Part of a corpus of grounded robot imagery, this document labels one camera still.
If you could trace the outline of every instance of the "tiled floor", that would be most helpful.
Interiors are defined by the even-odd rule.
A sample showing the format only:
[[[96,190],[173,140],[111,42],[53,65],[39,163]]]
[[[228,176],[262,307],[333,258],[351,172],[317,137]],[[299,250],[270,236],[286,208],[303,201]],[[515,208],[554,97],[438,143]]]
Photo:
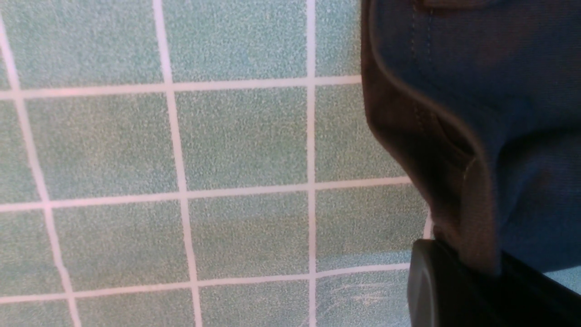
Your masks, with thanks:
[[[0,326],[409,326],[357,0],[0,10]]]

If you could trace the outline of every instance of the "square tile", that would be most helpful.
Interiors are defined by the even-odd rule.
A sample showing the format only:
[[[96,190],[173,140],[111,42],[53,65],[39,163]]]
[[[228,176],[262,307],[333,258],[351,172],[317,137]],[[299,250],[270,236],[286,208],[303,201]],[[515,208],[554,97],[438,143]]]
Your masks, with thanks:
[[[545,273],[547,277],[581,294],[581,266]]]
[[[145,292],[80,298],[83,327],[193,327],[192,291]]]
[[[12,101],[0,101],[0,203],[37,201],[28,154]]]
[[[63,291],[42,211],[0,213],[0,248],[0,296]]]
[[[67,301],[0,304],[0,327],[73,327]]]
[[[164,1],[174,81],[306,75],[304,0]]]
[[[409,262],[427,213],[410,184],[317,192],[317,271]]]
[[[177,190],[164,95],[35,99],[27,107],[51,198]]]
[[[192,200],[198,279],[307,273],[307,203],[306,192]]]
[[[317,327],[410,326],[408,271],[317,280]]]
[[[0,90],[10,90],[10,83],[8,82],[8,73],[6,72],[6,65],[4,58],[0,51]]]
[[[308,326],[307,281],[200,288],[204,327]]]
[[[367,126],[361,84],[317,87],[318,182],[405,176]]]
[[[304,88],[176,95],[190,190],[307,181]]]
[[[189,281],[178,201],[54,210],[74,290]]]
[[[360,0],[318,0],[317,76],[361,73]]]
[[[22,88],[161,82],[150,1],[0,5]]]

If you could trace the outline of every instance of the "dark blue bag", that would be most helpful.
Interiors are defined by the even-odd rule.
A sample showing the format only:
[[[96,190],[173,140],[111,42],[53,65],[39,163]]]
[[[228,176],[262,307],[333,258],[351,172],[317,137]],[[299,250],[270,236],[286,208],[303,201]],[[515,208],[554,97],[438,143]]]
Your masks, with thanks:
[[[432,211],[418,249],[493,279],[581,265],[581,1],[362,6],[368,124]]]

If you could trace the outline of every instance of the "green tile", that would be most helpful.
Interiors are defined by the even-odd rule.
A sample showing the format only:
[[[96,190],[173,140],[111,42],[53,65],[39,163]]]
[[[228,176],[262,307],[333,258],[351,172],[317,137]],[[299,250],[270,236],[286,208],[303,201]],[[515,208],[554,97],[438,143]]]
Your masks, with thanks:
[[[177,190],[163,95],[35,99],[27,107],[51,198]]]
[[[409,262],[427,213],[409,184],[317,192],[317,270]]]
[[[10,83],[8,82],[8,73],[4,64],[4,58],[0,52],[0,90],[9,90]]]
[[[190,190],[307,181],[304,88],[176,97]]]
[[[203,287],[200,302],[204,327],[305,326],[309,285],[299,280]]]
[[[406,175],[367,126],[361,84],[317,87],[316,95],[317,181]]]
[[[66,301],[0,304],[0,327],[72,327]]]
[[[317,76],[361,72],[360,0],[317,1]]]
[[[317,281],[317,327],[410,326],[408,271],[366,272]]]
[[[306,75],[304,0],[164,1],[174,81]]]
[[[42,211],[1,213],[0,249],[0,296],[63,291]]]
[[[83,327],[193,327],[189,289],[81,298]]]
[[[37,201],[18,115],[9,101],[0,101],[0,140],[0,203]]]
[[[22,88],[162,81],[150,1],[6,0]]]
[[[178,201],[54,210],[75,290],[187,282]]]
[[[192,200],[190,217],[198,279],[309,271],[306,193]]]
[[[581,294],[581,266],[548,272],[545,275],[573,292]]]

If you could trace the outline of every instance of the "stitching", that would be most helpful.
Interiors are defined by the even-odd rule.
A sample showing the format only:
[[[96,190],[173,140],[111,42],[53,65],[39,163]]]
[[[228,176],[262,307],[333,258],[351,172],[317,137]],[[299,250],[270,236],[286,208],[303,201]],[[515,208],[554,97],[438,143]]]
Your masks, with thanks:
[[[432,60],[432,22],[433,22],[433,17],[434,17],[434,10],[430,9],[430,14],[428,17],[428,39],[426,41],[426,45],[428,47],[428,63],[430,65],[430,68],[434,72],[434,74],[437,75],[436,68],[435,68],[435,66],[433,64],[433,60]]]
[[[417,0],[413,0],[413,5],[414,5],[414,6],[413,6],[413,7],[414,7],[414,8],[413,8],[413,9],[414,9],[414,14],[413,14],[413,24],[412,24],[412,28],[413,28],[413,29],[412,29],[412,31],[413,31],[413,33],[412,33],[412,38],[415,36],[415,20],[416,20],[416,15],[417,15],[417,8],[416,8],[416,5],[415,5],[415,4],[416,4],[416,1],[417,1]],[[430,11],[430,13],[429,13],[429,17],[431,18],[432,16],[433,16],[433,10],[431,10],[431,11]],[[432,33],[432,28],[431,28],[431,21],[432,21],[432,20],[433,20],[433,19],[429,19],[429,20],[428,20],[428,45],[429,45],[430,47],[431,47],[431,44],[432,44],[432,36],[431,36],[431,33]],[[417,61],[417,59],[416,59],[416,57],[415,57],[415,49],[414,49],[414,48],[413,48],[413,51],[414,51],[414,53],[413,53],[413,55],[414,55],[414,63],[415,63],[415,65],[416,65],[416,68],[418,69],[418,73],[419,73],[419,75],[420,75],[420,76],[421,76],[421,77],[422,77],[422,78],[423,78],[423,79],[424,79],[424,80],[425,80],[425,81],[426,81],[428,84],[430,84],[430,85],[431,85],[433,88],[435,88],[437,91],[439,91],[439,92],[440,92],[442,95],[446,95],[446,96],[448,96],[448,97],[451,97],[452,99],[454,99],[454,100],[456,100],[456,101],[459,101],[459,102],[461,102],[461,103],[462,103],[462,102],[463,102],[463,103],[466,103],[467,105],[469,105],[469,106],[473,107],[473,109],[477,109],[477,110],[478,110],[478,109],[483,109],[483,110],[485,110],[485,111],[486,111],[486,113],[487,113],[487,114],[490,116],[490,118],[491,118],[491,119],[493,119],[494,121],[496,121],[496,123],[497,123],[497,124],[499,124],[499,119],[498,119],[498,117],[497,117],[497,114],[496,114],[494,111],[492,111],[492,110],[491,110],[491,108],[489,108],[488,106],[486,106],[486,105],[483,105],[483,104],[480,104],[480,103],[478,103],[477,101],[473,101],[473,100],[471,99],[471,97],[466,97],[466,96],[462,96],[462,95],[457,95],[457,94],[455,94],[455,93],[453,93],[453,92],[449,91],[449,90],[448,90],[448,89],[449,89],[448,87],[445,87],[445,88],[444,88],[444,87],[440,87],[440,86],[439,86],[439,85],[437,85],[437,84],[436,84],[434,81],[432,81],[432,79],[430,79],[430,78],[429,78],[429,77],[428,77],[426,74],[424,74],[424,73],[423,73],[423,71],[421,70],[421,68],[419,67],[418,61]],[[432,60],[431,60],[431,57],[432,57],[432,51],[429,51],[429,52],[428,52],[428,57],[429,57],[429,58],[428,58],[428,61],[429,61],[429,62],[432,62]],[[475,154],[474,154],[474,157],[473,157],[473,159],[472,159],[472,161],[471,161],[471,162],[468,164],[468,166],[466,167],[466,170],[464,171],[464,176],[463,176],[463,177],[464,177],[464,183],[465,183],[465,179],[466,179],[466,176],[467,176],[468,170],[469,170],[469,169],[472,167],[472,165],[473,165],[473,164],[476,162],[477,158],[478,158],[478,153],[475,153]]]
[[[422,118],[420,117],[420,114],[419,114],[418,102],[412,101],[412,106],[414,108],[415,120],[418,122],[419,130],[422,131],[422,134],[425,137],[427,137],[428,135],[426,134],[426,130],[424,128],[424,123],[423,123]]]
[[[412,14],[411,17],[411,56],[412,59],[414,61],[415,67],[418,69],[419,73],[423,76],[424,73],[422,72],[422,69],[419,67],[419,63],[418,63],[418,56],[417,53],[415,51],[415,20],[418,14],[418,6],[417,6],[417,0],[412,0],[412,7],[414,8],[414,12]]]

